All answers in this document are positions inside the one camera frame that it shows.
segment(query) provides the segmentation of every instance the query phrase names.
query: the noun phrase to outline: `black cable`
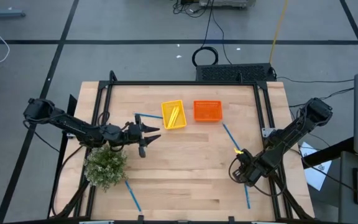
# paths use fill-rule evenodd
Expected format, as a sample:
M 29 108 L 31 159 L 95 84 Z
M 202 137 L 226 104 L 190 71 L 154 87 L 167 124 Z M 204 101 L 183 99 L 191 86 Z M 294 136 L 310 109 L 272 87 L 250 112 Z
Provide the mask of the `black cable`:
M 223 31 L 223 29 L 221 28 L 221 26 L 219 26 L 218 22 L 216 22 L 213 8 L 211 8 L 211 11 L 212 11 L 212 18 L 213 18 L 215 24 L 218 26 L 218 28 L 219 28 L 219 29 L 221 30 L 221 32 L 222 32 L 222 46 L 223 46 L 224 56 L 226 57 L 226 60 L 232 65 L 231 61 L 228 59 L 228 57 L 227 57 L 227 55 L 226 55 L 226 49 L 224 48 L 224 31 Z
M 339 91 L 336 91 L 336 92 L 330 94 L 329 96 L 320 97 L 319 99 L 320 99 L 320 100 L 327 100 L 327 99 L 330 98 L 330 97 L 333 97 L 333 96 L 336 96 L 336 95 L 339 95 L 339 94 L 343 94 L 343 93 L 347 93 L 348 91 L 351 91 L 351 90 L 353 90 L 353 89 L 354 89 L 354 87 L 352 87 L 352 88 L 347 88 L 347 89 L 344 89 L 344 90 L 339 90 Z M 305 104 L 306 104 L 306 103 L 301 103 L 301 104 L 298 104 L 298 105 L 291 105 L 291 106 L 289 106 L 289 107 L 290 107 L 290 108 L 294 108 L 294 107 L 298 107 L 298 106 L 303 106 L 303 105 L 305 105 Z
M 27 122 L 26 120 L 23 121 L 23 125 L 24 125 L 25 128 L 27 128 L 27 130 L 28 130 L 28 129 L 30 129 L 30 128 L 28 127 L 28 125 L 26 125 L 26 122 Z M 49 144 L 47 141 L 45 141 L 35 130 L 34 130 L 34 134 L 35 134 L 41 141 L 43 141 L 45 144 L 47 144 L 49 147 L 51 147 L 53 150 L 55 150 L 55 151 L 57 151 L 57 152 L 60 153 L 60 151 L 59 151 L 57 148 L 53 147 L 51 144 Z
M 52 206 L 51 206 L 51 209 L 52 209 L 52 213 L 53 215 L 57 215 L 56 214 L 56 211 L 55 211 L 55 197 L 56 197 L 56 192 L 57 192 L 57 187 L 59 186 L 59 179 L 60 179 L 60 174 L 62 173 L 62 170 L 64 168 L 64 166 L 66 165 L 67 161 L 69 159 L 71 159 L 83 146 L 80 146 L 78 149 L 76 149 L 73 153 L 71 153 L 66 159 L 65 161 L 62 163 L 62 166 L 60 166 L 60 169 L 56 175 L 56 185 L 55 187 L 53 188 L 52 190 Z
M 233 163 L 234 163 L 236 160 L 238 160 L 237 157 L 230 163 L 229 170 L 228 170 L 228 172 L 229 172 L 229 177 L 230 177 L 231 180 L 233 180 L 234 182 L 236 182 L 236 183 L 238 183 L 238 184 L 244 184 L 245 182 L 239 182 L 239 181 L 237 181 L 235 178 L 233 178 L 232 175 L 231 175 L 231 167 L 233 166 Z M 264 194 L 264 195 L 266 195 L 266 196 L 269 196 L 269 197 L 278 197 L 278 196 L 280 196 L 281 194 L 283 194 L 284 191 L 287 189 L 287 180 L 286 180 L 286 179 L 284 180 L 284 188 L 283 188 L 283 190 L 282 190 L 280 193 L 277 193 L 277 194 L 275 194 L 275 195 L 268 194 L 268 193 L 264 192 L 262 189 L 258 188 L 258 186 L 256 186 L 256 185 L 254 185 L 253 187 L 255 187 L 255 189 L 257 189 L 260 193 L 262 193 L 262 194 Z
M 201 47 L 204 47 L 204 44 L 206 42 L 206 37 L 208 35 L 208 29 L 209 29 L 209 23 L 211 22 L 211 16 L 212 16 L 212 8 L 214 7 L 214 2 L 215 0 L 212 0 L 212 4 L 211 4 L 211 11 L 209 12 L 209 17 L 208 17 L 208 24 L 206 26 L 206 32 L 205 32 L 205 37 L 204 37 L 204 41 Z
M 106 117 L 103 119 L 102 124 L 100 123 L 100 118 L 102 118 L 102 116 L 106 114 Z M 108 111 L 103 111 L 101 114 L 99 114 L 98 118 L 97 118 L 97 122 L 96 124 L 98 125 L 98 127 L 102 126 L 102 125 L 106 125 L 106 122 L 109 120 L 110 118 L 110 112 Z
M 188 2 L 188 3 L 182 5 L 182 4 L 179 3 L 179 0 L 177 0 L 176 3 L 173 4 L 173 6 L 172 6 L 172 8 L 173 8 L 172 12 L 174 14 L 181 14 L 182 13 L 182 14 L 187 14 L 188 16 L 190 16 L 192 18 L 198 18 L 198 17 L 202 16 L 205 13 L 206 7 L 201 7 L 199 9 L 197 9 L 197 10 L 194 10 L 191 14 L 189 14 L 187 10 L 194 3 L 196 3 L 196 2 Z M 199 14 L 197 16 L 193 16 L 193 14 L 196 14 L 196 13 L 200 12 L 203 9 L 204 9 L 204 11 L 201 14 Z
M 297 82 L 297 83 L 343 83 L 343 82 L 354 81 L 354 79 L 340 80 L 340 81 L 320 81 L 320 80 L 316 80 L 316 81 L 298 81 L 298 80 L 292 80 L 292 79 L 287 78 L 287 77 L 277 77 L 277 78 L 284 78 L 286 80 L 290 80 L 291 82 Z
M 202 51 L 202 50 L 208 50 L 210 52 L 212 52 L 215 55 L 215 61 L 212 63 L 212 65 L 216 65 L 219 62 L 219 54 L 218 51 L 213 48 L 213 47 L 200 47 L 199 49 L 197 49 L 194 53 L 193 56 L 191 56 L 191 62 L 193 62 L 193 65 L 195 67 L 197 67 L 197 63 L 196 63 L 196 55 L 198 54 L 198 52 Z
M 332 179 L 333 181 L 335 181 L 335 182 L 337 182 L 337 183 L 339 183 L 339 184 L 341 184 L 341 185 L 347 187 L 348 189 L 351 189 L 354 193 L 358 194 L 358 191 L 357 191 L 356 189 L 350 187 L 349 185 L 347 185 L 347 184 L 341 182 L 340 180 L 337 180 L 337 179 L 335 179 L 334 177 L 331 177 L 330 175 L 324 173 L 323 171 L 321 171 L 321 170 L 319 170 L 319 169 L 317 169 L 317 168 L 314 168 L 313 166 L 311 166 L 310 164 L 308 164 L 308 163 L 305 161 L 305 158 L 303 157 L 303 154 L 302 154 L 301 152 L 296 151 L 296 150 L 294 150 L 294 149 L 290 149 L 290 150 L 292 150 L 292 151 L 294 151 L 294 152 L 297 152 L 297 153 L 301 156 L 302 162 L 303 162 L 304 164 L 306 164 L 309 168 L 312 168 L 312 169 L 314 169 L 314 170 L 317 170 L 318 172 L 320 172 L 320 173 L 322 173 L 323 175 L 329 177 L 329 178 Z
M 313 136 L 313 137 L 315 137 L 315 138 L 318 138 L 318 139 L 320 139 L 322 142 L 324 142 L 328 147 L 331 147 L 324 139 L 322 139 L 321 137 L 319 137 L 319 136 L 316 136 L 316 135 L 314 135 L 314 134 L 311 134 L 311 133 L 309 133 L 311 136 Z
M 119 152 L 124 148 L 124 146 L 122 145 L 118 150 L 114 150 L 111 146 L 110 146 L 110 151 L 112 152 Z
M 204 37 L 203 44 L 202 44 L 202 46 L 201 46 L 199 49 L 197 49 L 196 51 L 194 51 L 193 56 L 191 57 L 191 61 L 193 62 L 193 65 L 194 65 L 195 67 L 198 66 L 197 63 L 196 63 L 196 55 L 198 54 L 198 52 L 200 52 L 200 51 L 202 51 L 202 50 L 209 50 L 210 52 L 212 52 L 212 53 L 215 55 L 215 61 L 212 63 L 212 65 L 216 65 L 216 64 L 218 64 L 218 62 L 219 62 L 219 54 L 218 54 L 218 51 L 217 51 L 215 48 L 213 48 L 213 47 L 204 47 L 205 42 L 206 42 L 206 38 L 207 38 L 207 36 L 208 36 L 209 24 L 211 23 L 211 16 L 212 16 L 212 13 L 213 13 L 214 1 L 215 1 L 215 0 L 212 0 L 211 10 L 210 10 L 210 12 L 209 12 L 208 24 L 207 24 L 207 26 L 206 26 L 206 32 L 205 32 L 205 37 Z
M 330 97 L 332 97 L 332 96 L 335 96 L 335 95 L 338 95 L 338 94 L 342 94 L 342 93 L 346 93 L 346 92 L 351 91 L 351 90 L 354 90 L 354 87 L 348 88 L 348 89 L 345 89 L 345 90 L 337 91 L 337 92 L 335 92 L 335 93 L 332 93 L 332 94 L 329 95 L 329 96 L 321 97 L 320 100 L 327 100 L 328 98 L 330 98 Z

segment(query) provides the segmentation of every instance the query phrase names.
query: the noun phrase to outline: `black desk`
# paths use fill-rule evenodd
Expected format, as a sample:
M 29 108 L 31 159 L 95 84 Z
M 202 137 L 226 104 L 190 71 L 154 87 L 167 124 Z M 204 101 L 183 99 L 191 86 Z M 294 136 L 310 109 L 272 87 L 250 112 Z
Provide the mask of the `black desk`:
M 353 187 L 353 168 L 358 168 L 358 156 L 350 152 L 342 152 L 341 182 Z M 354 203 L 354 192 L 340 186 L 339 222 L 358 223 L 358 204 Z

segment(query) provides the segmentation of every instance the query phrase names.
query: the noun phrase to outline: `yellow cable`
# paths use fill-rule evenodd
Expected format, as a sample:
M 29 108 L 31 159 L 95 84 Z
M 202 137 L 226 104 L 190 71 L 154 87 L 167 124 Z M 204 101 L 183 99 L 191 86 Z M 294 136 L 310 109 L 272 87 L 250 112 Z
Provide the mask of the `yellow cable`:
M 277 24 L 276 33 L 274 33 L 273 45 L 272 45 L 272 49 L 270 51 L 270 57 L 268 59 L 268 62 L 270 64 L 272 64 L 272 58 L 273 58 L 274 47 L 276 45 L 276 39 L 278 36 L 278 32 L 280 31 L 281 22 L 283 22 L 283 19 L 284 19 L 285 11 L 287 10 L 287 5 L 288 5 L 288 0 L 285 0 L 284 8 L 283 8 L 283 11 L 281 12 L 280 20 L 278 21 L 278 24 Z

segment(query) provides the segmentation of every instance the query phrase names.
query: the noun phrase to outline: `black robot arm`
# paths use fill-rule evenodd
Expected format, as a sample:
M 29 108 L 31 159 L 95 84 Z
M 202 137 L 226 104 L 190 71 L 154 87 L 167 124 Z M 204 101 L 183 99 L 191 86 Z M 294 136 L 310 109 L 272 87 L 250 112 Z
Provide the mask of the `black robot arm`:
M 144 147 L 160 137 L 154 135 L 143 137 L 142 133 L 158 131 L 159 128 L 148 127 L 135 115 L 135 123 L 127 122 L 123 128 L 112 124 L 95 126 L 66 114 L 56 108 L 54 103 L 44 99 L 30 99 L 24 111 L 24 118 L 30 124 L 52 124 L 67 133 L 74 134 L 82 146 L 101 147 L 107 142 L 113 147 L 139 144 L 139 155 L 145 157 Z
M 299 117 L 284 129 L 276 129 L 265 138 L 265 150 L 252 156 L 247 149 L 237 155 L 240 167 L 234 171 L 237 182 L 254 186 L 261 176 L 275 174 L 280 162 L 294 144 L 316 126 L 324 126 L 333 113 L 332 108 L 318 98 L 310 99 L 301 109 Z

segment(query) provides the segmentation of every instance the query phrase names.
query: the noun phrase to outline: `wooden tabletop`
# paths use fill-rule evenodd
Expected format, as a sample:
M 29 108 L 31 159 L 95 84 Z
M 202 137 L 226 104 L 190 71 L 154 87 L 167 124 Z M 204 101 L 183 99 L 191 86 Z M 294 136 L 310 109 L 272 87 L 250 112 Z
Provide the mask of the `wooden tabletop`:
M 98 82 L 83 82 L 75 116 L 91 122 Z M 291 122 L 283 83 L 268 83 L 273 117 L 277 128 Z M 264 120 L 263 93 L 260 91 Z M 110 119 L 108 123 L 123 126 L 134 121 L 134 113 L 160 115 L 161 103 L 183 100 L 187 126 L 166 130 L 161 119 L 142 117 L 147 126 L 159 127 L 153 134 L 162 136 L 147 149 L 147 157 L 140 158 L 135 144 L 124 147 L 128 155 L 126 173 L 145 220 L 203 220 L 236 221 L 274 220 L 272 200 L 248 188 L 251 209 L 247 208 L 244 186 L 234 183 L 228 176 L 228 167 L 236 153 L 230 137 L 221 123 L 197 123 L 193 119 L 194 100 L 220 100 L 223 122 L 240 147 L 253 155 L 262 150 L 262 140 L 251 86 L 128 86 L 116 85 L 112 89 Z M 78 141 L 68 142 L 65 158 L 76 148 Z M 60 177 L 55 199 L 57 212 L 71 199 L 79 184 L 85 148 L 72 157 Z M 305 211 L 314 216 L 300 156 L 288 151 L 284 158 L 289 191 Z M 257 185 L 269 191 L 269 182 L 260 178 Z M 83 196 L 81 214 L 85 214 L 88 190 Z M 282 198 L 281 214 L 285 216 Z M 92 219 L 136 220 L 139 212 L 125 183 L 111 187 L 106 193 L 96 189 Z

